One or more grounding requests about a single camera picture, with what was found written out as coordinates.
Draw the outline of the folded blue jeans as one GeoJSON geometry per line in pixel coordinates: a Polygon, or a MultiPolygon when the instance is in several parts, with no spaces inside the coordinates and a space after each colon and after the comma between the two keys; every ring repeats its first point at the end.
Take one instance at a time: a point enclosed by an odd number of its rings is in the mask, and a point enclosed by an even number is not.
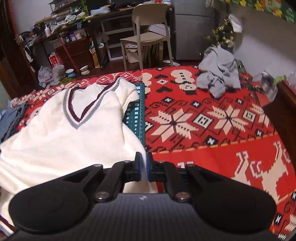
{"type": "Polygon", "coordinates": [[[16,133],[16,128],[23,119],[27,108],[28,103],[24,102],[15,108],[1,110],[1,143],[16,133]]]}

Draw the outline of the red patterned christmas blanket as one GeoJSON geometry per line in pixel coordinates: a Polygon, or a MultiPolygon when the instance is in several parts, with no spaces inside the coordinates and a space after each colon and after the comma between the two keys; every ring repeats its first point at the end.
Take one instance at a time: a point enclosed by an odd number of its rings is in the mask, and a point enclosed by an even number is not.
{"type": "Polygon", "coordinates": [[[295,171],[278,132],[263,106],[268,98],[259,83],[243,74],[241,88],[220,99],[200,90],[197,66],[118,72],[22,96],[28,102],[20,127],[38,114],[58,92],[72,87],[107,84],[118,77],[145,86],[145,147],[155,160],[178,167],[193,163],[223,176],[261,188],[275,200],[270,231],[287,240],[295,230],[295,171]]]}

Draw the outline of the grey refrigerator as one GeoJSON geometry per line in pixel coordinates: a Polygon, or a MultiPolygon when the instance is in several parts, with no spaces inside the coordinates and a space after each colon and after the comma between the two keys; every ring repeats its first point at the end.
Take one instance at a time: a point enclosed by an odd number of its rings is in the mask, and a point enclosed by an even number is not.
{"type": "Polygon", "coordinates": [[[176,59],[201,60],[215,27],[215,9],[206,1],[172,1],[175,9],[176,59]]]}

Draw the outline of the white plastic bag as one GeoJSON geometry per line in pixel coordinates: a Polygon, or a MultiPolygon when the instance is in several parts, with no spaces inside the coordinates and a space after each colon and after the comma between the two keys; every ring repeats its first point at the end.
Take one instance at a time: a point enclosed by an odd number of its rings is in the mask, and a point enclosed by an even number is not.
{"type": "Polygon", "coordinates": [[[53,81],[53,72],[51,68],[41,66],[38,71],[39,85],[43,88],[50,85],[53,81]]]}

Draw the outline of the green christmas wall banner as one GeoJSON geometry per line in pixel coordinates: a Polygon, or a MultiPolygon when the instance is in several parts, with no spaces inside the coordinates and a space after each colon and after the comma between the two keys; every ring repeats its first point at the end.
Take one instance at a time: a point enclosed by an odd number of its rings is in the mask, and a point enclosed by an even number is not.
{"type": "Polygon", "coordinates": [[[249,7],[257,11],[272,14],[295,24],[295,1],[283,0],[225,0],[221,1],[228,4],[249,7]]]}

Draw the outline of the blue white ceramic bowl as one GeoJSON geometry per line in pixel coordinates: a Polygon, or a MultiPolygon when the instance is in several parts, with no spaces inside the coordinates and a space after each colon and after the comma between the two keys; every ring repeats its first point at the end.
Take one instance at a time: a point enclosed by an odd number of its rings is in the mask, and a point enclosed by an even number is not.
{"type": "Polygon", "coordinates": [[[68,69],[68,70],[65,71],[65,73],[66,73],[67,77],[69,77],[69,78],[75,77],[74,69],[68,69]]]}

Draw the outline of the grey crumpled garment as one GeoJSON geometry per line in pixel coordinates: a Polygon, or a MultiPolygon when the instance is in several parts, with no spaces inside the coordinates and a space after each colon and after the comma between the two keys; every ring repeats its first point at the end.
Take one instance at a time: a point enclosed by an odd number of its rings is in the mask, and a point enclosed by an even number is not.
{"type": "Polygon", "coordinates": [[[205,50],[199,70],[196,87],[208,90],[215,99],[221,98],[227,89],[241,88],[235,58],[221,46],[205,50]]]}

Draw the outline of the beige plastic chair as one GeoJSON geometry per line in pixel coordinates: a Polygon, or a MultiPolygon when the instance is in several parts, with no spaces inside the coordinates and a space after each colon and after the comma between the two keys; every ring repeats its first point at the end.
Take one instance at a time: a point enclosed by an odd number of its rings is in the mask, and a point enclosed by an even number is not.
{"type": "Polygon", "coordinates": [[[139,67],[142,70],[144,68],[142,47],[150,47],[155,44],[161,45],[163,44],[163,42],[167,42],[170,65],[173,66],[171,39],[170,39],[169,28],[166,20],[166,12],[168,8],[169,8],[168,4],[149,3],[149,4],[139,4],[133,9],[132,22],[136,27],[135,36],[123,38],[120,40],[125,71],[127,70],[125,44],[137,45],[139,67]],[[165,25],[166,34],[164,36],[154,32],[146,32],[146,33],[140,32],[140,27],[150,26],[155,24],[165,25]]]}

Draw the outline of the brown wooden drawer cabinet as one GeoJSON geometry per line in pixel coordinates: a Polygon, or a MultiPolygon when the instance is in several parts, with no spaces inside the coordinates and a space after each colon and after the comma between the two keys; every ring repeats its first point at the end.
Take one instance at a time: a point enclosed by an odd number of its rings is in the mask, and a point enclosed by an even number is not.
{"type": "MultiPolygon", "coordinates": [[[[65,44],[71,59],[78,69],[86,65],[88,65],[89,69],[94,69],[94,61],[89,51],[89,46],[90,41],[88,38],[82,38],[65,44]]],[[[56,48],[55,53],[61,58],[66,69],[74,69],[74,65],[63,46],[56,48]]]]}

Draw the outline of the white knit v-neck sweater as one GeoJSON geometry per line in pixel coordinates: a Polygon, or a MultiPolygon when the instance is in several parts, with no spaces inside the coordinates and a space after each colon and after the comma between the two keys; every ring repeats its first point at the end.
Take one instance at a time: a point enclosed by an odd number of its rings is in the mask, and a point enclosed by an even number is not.
{"type": "Polygon", "coordinates": [[[145,155],[122,122],[139,99],[134,84],[119,77],[107,85],[63,90],[29,124],[1,143],[1,217],[13,227],[9,203],[19,192],[94,164],[110,168],[145,155]]]}

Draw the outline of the dark wooden side table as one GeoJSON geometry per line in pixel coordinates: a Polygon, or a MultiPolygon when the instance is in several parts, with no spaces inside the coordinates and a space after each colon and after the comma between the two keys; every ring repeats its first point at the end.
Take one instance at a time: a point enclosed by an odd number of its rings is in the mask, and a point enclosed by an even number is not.
{"type": "Polygon", "coordinates": [[[276,85],[278,92],[263,110],[278,132],[292,162],[295,162],[295,94],[282,81],[276,85]]]}

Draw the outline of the dark cluttered desk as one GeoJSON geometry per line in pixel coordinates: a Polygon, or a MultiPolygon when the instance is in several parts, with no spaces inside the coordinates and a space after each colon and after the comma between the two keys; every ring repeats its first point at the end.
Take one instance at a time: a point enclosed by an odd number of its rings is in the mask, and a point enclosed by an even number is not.
{"type": "MultiPolygon", "coordinates": [[[[101,28],[101,21],[108,19],[108,18],[113,18],[115,16],[122,16],[122,15],[132,15],[133,7],[131,8],[125,8],[125,9],[120,9],[118,11],[113,11],[110,13],[102,14],[102,15],[91,15],[86,17],[85,20],[77,20],[73,22],[70,25],[65,25],[63,27],[60,27],[57,32],[60,34],[60,37],[65,37],[66,32],[71,33],[74,31],[74,27],[77,26],[77,24],[81,23],[82,24],[82,29],[84,29],[86,36],[84,38],[89,37],[90,39],[96,39],[96,42],[99,42],[99,38],[107,37],[106,34],[102,32],[101,28]]],[[[57,40],[57,36],[55,33],[53,33],[49,37],[42,37],[36,39],[32,45],[29,46],[29,49],[32,50],[35,46],[41,45],[42,47],[45,46],[46,41],[55,41],[57,40]]],[[[99,66],[101,68],[104,68],[107,62],[109,62],[109,57],[107,54],[107,47],[106,47],[106,42],[107,39],[103,41],[104,42],[104,47],[105,47],[105,53],[102,57],[100,57],[99,61],[99,66]]]]}

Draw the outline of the green cutting mat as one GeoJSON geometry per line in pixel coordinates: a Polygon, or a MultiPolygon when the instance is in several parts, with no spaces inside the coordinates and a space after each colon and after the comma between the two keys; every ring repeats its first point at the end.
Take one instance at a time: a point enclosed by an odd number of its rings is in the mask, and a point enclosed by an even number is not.
{"type": "Polygon", "coordinates": [[[145,85],[144,83],[136,83],[135,86],[137,88],[139,100],[128,104],[128,108],[122,121],[145,147],[145,85]]]}

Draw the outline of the white drawer shelf unit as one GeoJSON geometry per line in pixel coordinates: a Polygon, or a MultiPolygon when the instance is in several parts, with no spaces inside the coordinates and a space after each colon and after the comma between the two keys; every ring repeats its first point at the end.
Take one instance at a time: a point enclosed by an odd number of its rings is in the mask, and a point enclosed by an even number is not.
{"type": "Polygon", "coordinates": [[[107,54],[110,61],[122,59],[120,39],[132,37],[136,33],[132,15],[115,16],[101,21],[102,32],[107,35],[107,54]]]}

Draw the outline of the small decorated christmas tree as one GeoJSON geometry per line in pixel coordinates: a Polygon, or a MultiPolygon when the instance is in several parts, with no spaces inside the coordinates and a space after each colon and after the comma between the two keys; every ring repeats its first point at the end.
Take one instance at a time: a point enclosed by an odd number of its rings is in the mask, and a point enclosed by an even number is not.
{"type": "Polygon", "coordinates": [[[212,35],[207,37],[211,46],[221,46],[231,50],[234,47],[234,32],[229,18],[225,18],[221,24],[212,30],[212,35]]]}

